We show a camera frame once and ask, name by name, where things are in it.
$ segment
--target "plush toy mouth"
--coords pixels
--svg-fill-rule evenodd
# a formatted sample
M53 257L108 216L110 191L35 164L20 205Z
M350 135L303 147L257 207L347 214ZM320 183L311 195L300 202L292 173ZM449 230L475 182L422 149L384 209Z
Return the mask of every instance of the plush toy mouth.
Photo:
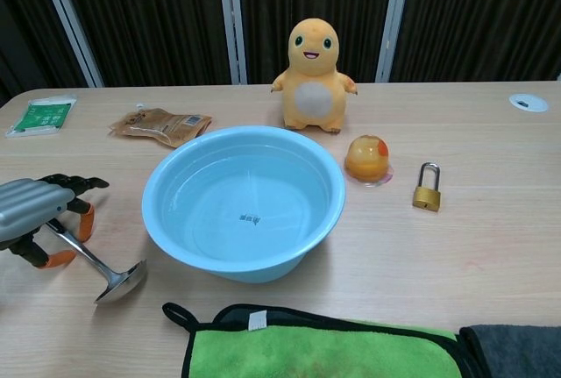
M304 52L304 56L308 59L314 60L319 56L319 52Z

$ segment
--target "brass padlock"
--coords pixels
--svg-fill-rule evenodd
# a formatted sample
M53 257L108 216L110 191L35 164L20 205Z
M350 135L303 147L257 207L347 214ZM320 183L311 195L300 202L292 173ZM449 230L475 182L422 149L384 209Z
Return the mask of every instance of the brass padlock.
M426 167L434 168L437 174L435 178L435 188L423 187L423 175ZM440 182L440 167L436 163L427 161L421 166L421 173L419 174L419 183L415 188L413 194L413 205L420 209L438 211L440 208L440 192L438 191L438 183Z

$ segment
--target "metal ladle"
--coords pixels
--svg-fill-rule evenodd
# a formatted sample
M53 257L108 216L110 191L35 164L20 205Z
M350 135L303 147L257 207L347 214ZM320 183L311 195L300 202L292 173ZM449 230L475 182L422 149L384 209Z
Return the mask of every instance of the metal ladle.
M82 254L107 280L107 289L97 297L96 303L107 303L117 300L133 290L146 276L146 260L142 260L128 271L117 273L90 252L57 219L49 220L46 222L46 225L51 232L65 240L78 253Z

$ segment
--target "barcode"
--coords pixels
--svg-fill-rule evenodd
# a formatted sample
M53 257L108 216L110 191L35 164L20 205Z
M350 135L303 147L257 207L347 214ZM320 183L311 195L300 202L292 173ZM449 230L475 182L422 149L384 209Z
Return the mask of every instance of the barcode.
M196 125L197 122L199 122L202 118L201 117L189 117L187 118L187 120L184 122L185 125Z

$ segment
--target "black curtain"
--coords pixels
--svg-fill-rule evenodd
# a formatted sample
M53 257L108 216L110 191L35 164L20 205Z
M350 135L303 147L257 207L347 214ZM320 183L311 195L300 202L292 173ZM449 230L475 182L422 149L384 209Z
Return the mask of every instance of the black curtain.
M107 86L231 83L221 0L73 0Z
M561 0L406 0L392 82L553 80Z
M388 0L241 0L249 83L270 83L288 66L288 36L302 19L323 18L340 42L337 69L355 82L375 77Z
M52 0L0 0L0 106L31 89L86 85Z

